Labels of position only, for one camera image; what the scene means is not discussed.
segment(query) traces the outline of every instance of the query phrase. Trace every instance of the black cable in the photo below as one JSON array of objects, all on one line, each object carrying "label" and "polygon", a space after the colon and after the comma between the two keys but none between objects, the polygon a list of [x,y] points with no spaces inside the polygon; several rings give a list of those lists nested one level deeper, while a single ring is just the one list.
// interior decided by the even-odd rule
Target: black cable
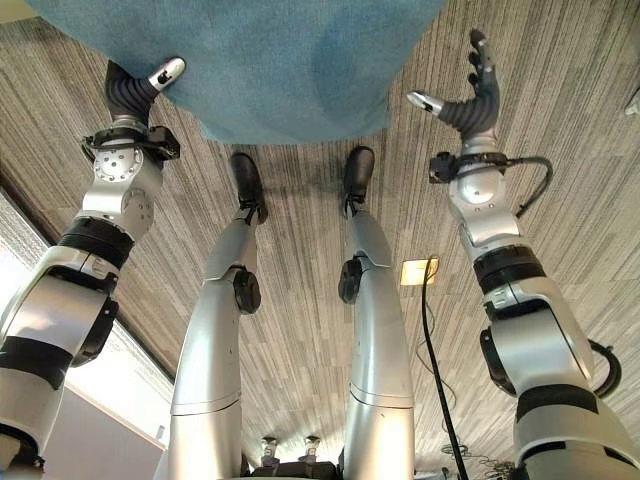
[{"label": "black cable", "polygon": [[429,334],[429,325],[427,324],[427,281],[429,279],[429,267],[431,266],[431,258],[427,261],[427,266],[424,269],[424,277],[422,282],[422,329],[424,330],[424,337],[427,344],[427,350],[429,351],[429,358],[431,360],[431,368],[433,369],[433,378],[436,381],[436,388],[438,390],[438,396],[440,397],[440,405],[442,406],[442,415],[444,416],[444,423],[447,426],[449,433],[449,440],[453,448],[453,455],[456,460],[456,466],[458,467],[458,474],[462,480],[469,480],[467,475],[467,469],[460,453],[460,445],[456,437],[455,429],[453,428],[453,422],[451,421],[451,414],[449,413],[449,407],[447,406],[447,397],[444,394],[444,388],[442,386],[442,379],[440,378],[440,370],[438,368],[438,361],[436,354],[431,344],[431,335]]},{"label": "black cable", "polygon": [[620,381],[622,380],[622,365],[620,365],[618,357],[613,354],[613,347],[603,347],[593,340],[589,340],[589,345],[591,346],[591,350],[599,353],[609,362],[609,374],[607,378],[602,382],[602,385],[593,391],[598,397],[605,398],[607,395],[611,395],[616,388],[618,388],[618,385],[620,385]]},{"label": "black cable", "polygon": [[507,167],[511,167],[513,165],[523,165],[523,164],[537,164],[546,167],[547,171],[545,172],[544,178],[535,188],[533,193],[529,196],[526,202],[520,205],[520,209],[516,213],[516,218],[522,217],[531,205],[538,201],[538,199],[542,196],[542,194],[549,188],[551,185],[551,180],[553,180],[553,165],[549,161],[549,159],[544,157],[522,157],[522,158],[510,158],[508,160]]}]

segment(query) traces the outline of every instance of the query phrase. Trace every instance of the silver robot leg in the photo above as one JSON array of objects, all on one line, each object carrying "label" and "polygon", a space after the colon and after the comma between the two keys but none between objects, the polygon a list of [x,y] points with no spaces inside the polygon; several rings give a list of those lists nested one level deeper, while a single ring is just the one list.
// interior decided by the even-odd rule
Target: silver robot leg
[{"label": "silver robot leg", "polygon": [[257,215],[239,212],[205,269],[185,337],[171,406],[169,478],[240,475],[238,322],[260,303],[255,276]]},{"label": "silver robot leg", "polygon": [[[409,480],[414,460],[413,386],[391,250],[371,215],[359,211],[349,217],[346,253],[351,260],[345,268],[359,277],[359,285],[353,292],[355,345],[344,478]],[[350,262],[357,263],[347,267]]]}]

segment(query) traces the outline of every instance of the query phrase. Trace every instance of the blue cloth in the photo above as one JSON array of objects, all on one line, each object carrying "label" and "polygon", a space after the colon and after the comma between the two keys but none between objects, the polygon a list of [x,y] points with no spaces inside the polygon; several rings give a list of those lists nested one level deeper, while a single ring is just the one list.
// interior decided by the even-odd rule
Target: blue cloth
[{"label": "blue cloth", "polygon": [[444,0],[29,0],[53,25],[147,76],[181,56],[165,92],[224,143],[368,135]]}]

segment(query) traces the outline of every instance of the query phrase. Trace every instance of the wire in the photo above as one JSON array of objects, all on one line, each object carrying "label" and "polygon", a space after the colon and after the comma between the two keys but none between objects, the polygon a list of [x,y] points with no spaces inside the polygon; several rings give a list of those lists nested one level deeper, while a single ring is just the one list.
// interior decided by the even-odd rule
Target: wire
[{"label": "wire", "polygon": [[[453,447],[451,445],[443,445],[440,451],[446,455],[453,456]],[[460,444],[460,453],[465,460],[479,459],[478,463],[487,468],[482,477],[485,479],[508,480],[511,472],[515,470],[515,464],[513,462],[503,462],[489,458],[486,455],[474,455],[469,451],[469,447],[464,444]]]},{"label": "wire", "polygon": [[620,365],[620,360],[613,354],[613,347],[603,347],[593,340],[589,340],[589,345],[591,346],[591,350],[599,353],[609,362],[609,374],[607,378],[602,382],[602,385],[593,391],[598,397],[604,398],[607,395],[611,395],[616,388],[618,388],[618,385],[620,385],[620,381],[622,380],[622,365]]},{"label": "wire", "polygon": [[[425,285],[427,284],[427,282],[436,275],[436,273],[438,273],[438,269],[439,269],[439,265],[436,266],[435,270],[432,273],[429,273],[430,270],[430,266],[431,266],[431,261],[433,260],[433,258],[429,258],[427,260],[427,266],[425,268],[425,277],[424,277],[424,281],[423,281],[423,285],[422,285],[422,290],[423,290],[423,297],[422,297],[422,309],[423,309],[423,328],[424,328],[424,324],[427,323],[424,316],[426,314],[426,312],[429,312],[429,315],[431,317],[431,326],[427,325],[427,331],[429,332],[429,335],[431,333],[434,332],[435,327],[436,327],[436,316],[433,313],[433,310],[431,309],[431,306],[429,305],[429,302],[426,299],[426,288]],[[427,338],[425,338],[425,340],[423,340],[422,342],[420,342],[417,346],[416,346],[416,357],[418,357],[418,360],[420,361],[420,363],[424,366],[424,368],[431,373],[434,378],[436,378],[436,374],[434,373],[434,370],[429,367],[429,365],[427,364],[427,362],[425,361],[425,359],[422,357],[422,355],[420,354],[420,347],[422,345],[426,345],[427,344]],[[449,391],[451,392],[451,397],[452,397],[452,405],[451,407],[445,407],[445,405],[443,405],[443,409],[444,408],[448,408],[448,411],[450,412],[451,410],[453,410],[457,403],[458,403],[458,397],[456,395],[455,390],[453,389],[453,387],[451,387],[451,385],[449,385],[445,380],[442,379],[442,376],[440,375],[440,372],[438,371],[438,378],[439,381],[442,383],[442,385],[446,388],[449,389]],[[487,457],[486,455],[473,455],[471,454],[471,452],[469,451],[469,447],[467,445],[464,445],[460,439],[458,438],[458,436],[455,433],[455,430],[453,429],[453,425],[451,425],[451,430],[448,430],[446,428],[446,426],[444,425],[445,423],[445,419],[443,419],[441,427],[442,430],[446,433],[449,433],[450,431],[453,432],[453,436],[455,437],[456,441],[457,441],[457,449],[454,449],[454,445],[453,445],[453,441],[451,444],[447,444],[447,445],[443,445],[441,448],[441,452],[447,455],[451,455],[452,457],[456,458],[456,451],[459,453],[462,461],[466,460],[466,459],[472,459],[472,458],[478,458],[480,459],[478,461],[478,463],[480,465],[483,465],[485,467],[487,467],[487,471],[484,472],[484,479],[491,479],[491,480],[507,480],[509,478],[509,474],[510,472],[512,472],[515,469],[515,465],[513,464],[513,462],[502,462],[499,460],[495,460],[492,458]],[[464,470],[460,468],[460,465],[458,464],[458,461],[456,459],[456,464],[458,465],[458,470],[460,473],[462,473]]]},{"label": "wire", "polygon": [[516,213],[516,218],[520,218],[527,210],[529,210],[529,208],[531,208],[531,205],[538,201],[547,188],[549,188],[549,185],[551,185],[551,181],[553,180],[553,165],[548,158],[544,157],[510,158],[507,162],[507,168],[512,167],[513,165],[537,164],[542,165],[547,169],[544,178],[534,189],[533,193],[529,196],[526,202],[520,205],[520,209]]},{"label": "wire", "polygon": [[464,460],[462,459],[462,453],[460,452],[460,446],[458,445],[456,432],[453,428],[453,422],[451,421],[451,414],[449,412],[449,407],[447,406],[447,397],[444,394],[442,379],[440,378],[440,369],[438,368],[438,361],[433,350],[433,345],[431,344],[431,334],[429,333],[429,326],[427,325],[427,281],[429,279],[429,267],[431,266],[431,261],[431,258],[427,261],[422,282],[422,329],[424,330],[427,350],[431,360],[433,378],[436,381],[436,388],[438,390],[438,396],[440,397],[440,405],[442,406],[442,415],[444,416],[444,423],[447,426],[447,432],[449,433],[449,440],[451,441],[453,448],[453,456],[456,460],[456,466],[458,467],[458,474],[462,480],[469,480],[467,469],[465,468]]}]

